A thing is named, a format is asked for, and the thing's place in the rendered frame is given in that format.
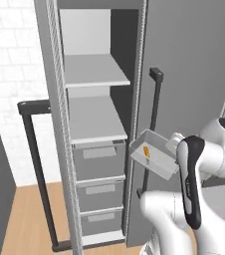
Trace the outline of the clear grey meat container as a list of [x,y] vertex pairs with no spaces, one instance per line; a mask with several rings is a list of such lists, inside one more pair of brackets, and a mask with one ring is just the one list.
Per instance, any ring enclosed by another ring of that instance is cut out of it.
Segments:
[[[175,158],[167,150],[167,139],[153,130],[145,129],[140,136],[129,144],[130,157],[142,166],[169,180],[177,171]],[[143,147],[148,146],[150,158],[146,158]]]

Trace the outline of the white freezer rack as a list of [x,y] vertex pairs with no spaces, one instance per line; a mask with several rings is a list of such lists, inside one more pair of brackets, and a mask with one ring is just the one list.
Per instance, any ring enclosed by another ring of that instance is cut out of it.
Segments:
[[72,144],[127,139],[110,97],[70,99]]
[[111,54],[65,57],[65,84],[68,88],[128,86],[129,79]]

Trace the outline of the grey freezer door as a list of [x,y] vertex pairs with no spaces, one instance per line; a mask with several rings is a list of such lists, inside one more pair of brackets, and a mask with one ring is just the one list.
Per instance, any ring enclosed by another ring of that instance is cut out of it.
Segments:
[[57,0],[34,0],[73,255],[84,255]]

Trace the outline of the grey fridge door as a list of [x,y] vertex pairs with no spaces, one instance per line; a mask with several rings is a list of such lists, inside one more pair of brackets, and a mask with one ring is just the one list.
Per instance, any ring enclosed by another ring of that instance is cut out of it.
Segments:
[[[199,133],[225,106],[225,0],[147,0],[145,28],[136,135],[150,129],[155,89],[150,68],[163,73],[153,131],[167,140],[176,131]],[[135,162],[128,246],[144,244],[152,233],[136,195],[143,175],[144,167]],[[166,180],[150,170],[147,188],[179,192],[179,172]]]

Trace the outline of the grey freezer body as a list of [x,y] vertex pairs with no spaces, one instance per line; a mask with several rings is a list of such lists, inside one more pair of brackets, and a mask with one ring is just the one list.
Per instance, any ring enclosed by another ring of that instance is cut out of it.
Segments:
[[124,215],[129,183],[129,148],[133,137],[136,89],[140,80],[140,54],[143,42],[143,0],[59,0],[60,25],[65,57],[73,55],[111,54],[126,77],[128,86],[93,86],[68,88],[70,99],[110,97],[127,134],[125,142],[121,230],[84,236],[85,245],[120,242],[125,235]]

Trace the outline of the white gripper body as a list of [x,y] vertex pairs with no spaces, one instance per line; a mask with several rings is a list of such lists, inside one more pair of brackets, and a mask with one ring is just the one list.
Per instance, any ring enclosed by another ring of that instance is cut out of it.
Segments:
[[165,144],[167,150],[176,158],[178,144],[184,139],[184,135],[180,132],[174,132],[168,142]]

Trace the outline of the large grey freezer drawer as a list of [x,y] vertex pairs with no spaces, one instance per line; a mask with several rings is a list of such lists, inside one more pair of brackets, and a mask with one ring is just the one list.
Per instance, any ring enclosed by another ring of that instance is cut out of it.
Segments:
[[73,154],[78,181],[123,175],[123,140],[75,144]]

